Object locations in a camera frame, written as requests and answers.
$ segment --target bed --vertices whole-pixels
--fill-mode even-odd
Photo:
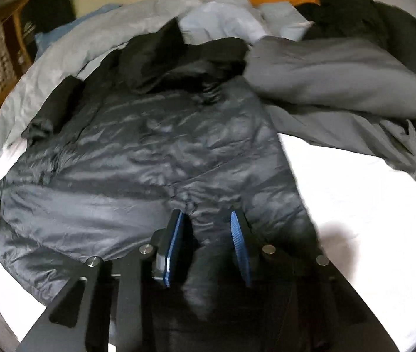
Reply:
[[[225,36],[253,44],[272,34],[247,0],[150,0],[91,18],[45,52],[6,100],[0,112],[0,179],[26,151],[22,131],[64,77],[85,79],[112,50],[137,34],[159,29],[174,15],[181,16],[185,41],[193,44]],[[233,17],[242,19],[231,26],[219,25]],[[325,253],[399,350],[412,351],[416,346],[416,179],[382,158],[311,145],[291,135],[278,137]],[[0,313],[19,341],[43,310],[0,264]]]

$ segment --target crumpled bedding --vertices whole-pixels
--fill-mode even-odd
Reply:
[[[49,302],[90,256],[147,242],[174,208],[200,245],[183,287],[195,312],[211,310],[232,251],[222,209],[239,205],[259,236],[315,258],[277,134],[233,78],[246,51],[236,38],[186,45],[170,21],[53,91],[24,134],[31,147],[0,181],[0,262],[37,300]]]
[[[244,77],[278,132],[416,171],[416,75],[369,41],[265,37]]]
[[[276,37],[300,41],[313,22],[306,20],[287,1],[277,3],[264,3],[259,5],[259,11]]]
[[[304,39],[354,37],[387,50],[416,74],[416,18],[373,0],[320,0],[296,7],[314,25]]]
[[[77,76],[85,65],[106,51],[119,46],[132,37],[159,30],[173,17],[182,17],[192,9],[200,8],[209,20],[186,18],[187,28],[181,25],[185,38],[194,43],[215,39],[214,28],[230,23],[229,35],[251,43],[269,35],[266,24],[253,12],[247,0],[144,0],[122,6],[86,20],[53,44],[51,51],[35,62],[6,98],[0,110],[0,156],[14,142],[35,116],[43,102],[66,76]],[[207,7],[216,3],[214,12]],[[219,9],[228,6],[227,10]],[[239,13],[243,20],[237,20]],[[255,27],[255,36],[250,30]],[[197,35],[203,32],[203,38]]]

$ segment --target gray blanket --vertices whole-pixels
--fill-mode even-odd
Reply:
[[[278,132],[416,170],[416,75],[371,42],[265,37],[244,76]]]

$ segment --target black bracket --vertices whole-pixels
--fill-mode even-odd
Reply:
[[[304,335],[313,352],[398,351],[376,316],[320,250],[311,261],[291,257],[258,239],[241,210],[231,213],[231,234],[246,286],[255,283],[255,270],[261,270],[266,278],[262,352],[301,351]],[[346,305],[353,303],[353,309],[361,314],[352,326],[340,322],[338,305],[343,298],[336,295],[334,287],[347,297]],[[365,346],[366,339],[375,342]]]
[[[17,352],[108,351],[116,286],[117,352],[154,351],[148,291],[154,281],[170,286],[186,220],[183,212],[174,210],[167,227],[156,231],[151,243],[117,260],[87,259],[47,306]]]

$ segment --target metal screw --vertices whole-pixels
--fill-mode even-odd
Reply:
[[[315,259],[315,261],[320,266],[326,266],[330,262],[329,259],[325,255],[319,255],[319,256],[317,256],[317,258]]]
[[[153,250],[154,250],[154,246],[152,246],[148,243],[139,247],[139,252],[141,254],[150,254],[150,253],[152,253]]]
[[[93,267],[96,267],[97,265],[99,265],[100,262],[102,262],[102,258],[100,258],[100,257],[90,257],[86,261],[86,265],[89,266],[90,268],[93,268]]]
[[[273,246],[273,245],[263,245],[262,251],[265,254],[274,254],[275,251],[277,251],[277,248],[275,246]]]

